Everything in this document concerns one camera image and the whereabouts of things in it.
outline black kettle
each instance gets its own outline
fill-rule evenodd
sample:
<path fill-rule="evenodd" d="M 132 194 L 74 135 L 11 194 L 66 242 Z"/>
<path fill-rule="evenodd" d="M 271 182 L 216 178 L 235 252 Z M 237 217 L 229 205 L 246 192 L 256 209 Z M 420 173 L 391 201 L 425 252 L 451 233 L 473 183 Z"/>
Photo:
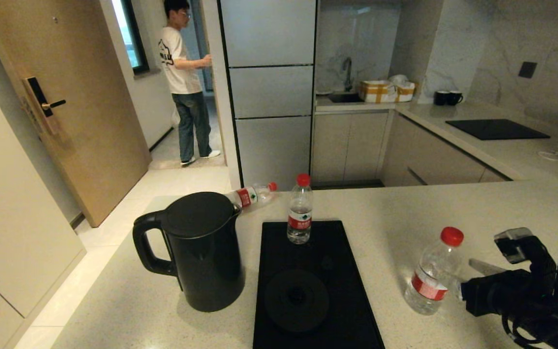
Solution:
<path fill-rule="evenodd" d="M 234 302 L 244 287 L 235 231 L 239 207 L 216 192 L 196 192 L 135 220 L 133 240 L 144 267 L 178 278 L 186 301 L 213 312 Z M 155 256 L 146 233 L 159 229 L 171 261 Z"/>

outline floor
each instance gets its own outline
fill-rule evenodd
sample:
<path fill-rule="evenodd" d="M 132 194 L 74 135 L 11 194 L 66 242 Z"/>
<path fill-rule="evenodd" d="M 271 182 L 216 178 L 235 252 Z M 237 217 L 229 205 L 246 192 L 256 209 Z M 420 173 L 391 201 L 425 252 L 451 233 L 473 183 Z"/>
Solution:
<path fill-rule="evenodd" d="M 211 112 L 213 129 L 211 146 L 220 149 L 221 137 L 216 109 L 214 124 L 212 115 Z M 173 157 L 179 159 L 177 132 L 171 132 L 170 137 L 164 139 L 152 151 L 153 164 L 156 165 L 158 161 L 173 161 Z M 174 168 L 156 170 L 151 167 L 100 227 L 91 228 L 87 221 L 82 222 L 75 231 L 87 250 L 86 256 L 40 312 L 15 349 L 49 349 L 55 343 L 57 336 L 60 335 L 102 269 L 128 236 L 133 220 L 144 213 L 153 197 L 179 196 L 205 190 L 215 192 L 231 190 L 228 168 L 224 165 L 223 156 L 215 159 L 200 159 L 186 168 L 180 168 L 179 160 L 178 166 Z"/>

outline refrigerator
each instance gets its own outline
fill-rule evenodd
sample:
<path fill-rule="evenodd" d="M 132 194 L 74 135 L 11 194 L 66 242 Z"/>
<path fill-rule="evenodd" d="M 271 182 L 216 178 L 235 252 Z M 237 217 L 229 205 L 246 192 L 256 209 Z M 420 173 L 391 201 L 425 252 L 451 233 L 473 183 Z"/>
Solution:
<path fill-rule="evenodd" d="M 221 0 L 242 185 L 310 168 L 316 0 Z"/>

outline window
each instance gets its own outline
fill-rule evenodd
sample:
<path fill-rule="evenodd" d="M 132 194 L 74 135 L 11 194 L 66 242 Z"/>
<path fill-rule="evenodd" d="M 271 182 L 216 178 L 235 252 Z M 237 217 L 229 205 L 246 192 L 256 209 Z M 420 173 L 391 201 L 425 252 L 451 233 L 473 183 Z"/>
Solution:
<path fill-rule="evenodd" d="M 115 16 L 118 19 L 118 25 L 122 32 L 128 60 L 133 67 L 135 75 L 144 73 L 149 70 L 146 52 L 143 50 L 137 20 L 133 12 L 133 4 L 131 0 L 111 0 L 115 9 Z"/>

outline sink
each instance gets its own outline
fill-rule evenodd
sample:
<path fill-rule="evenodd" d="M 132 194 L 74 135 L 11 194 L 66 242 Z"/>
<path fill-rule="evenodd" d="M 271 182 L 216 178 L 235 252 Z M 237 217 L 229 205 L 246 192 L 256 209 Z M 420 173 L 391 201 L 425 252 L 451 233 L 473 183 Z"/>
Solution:
<path fill-rule="evenodd" d="M 359 103 L 359 102 L 362 103 L 363 102 L 363 100 L 360 99 L 356 93 L 351 95 L 329 95 L 328 99 L 330 99 L 330 101 L 334 103 Z"/>

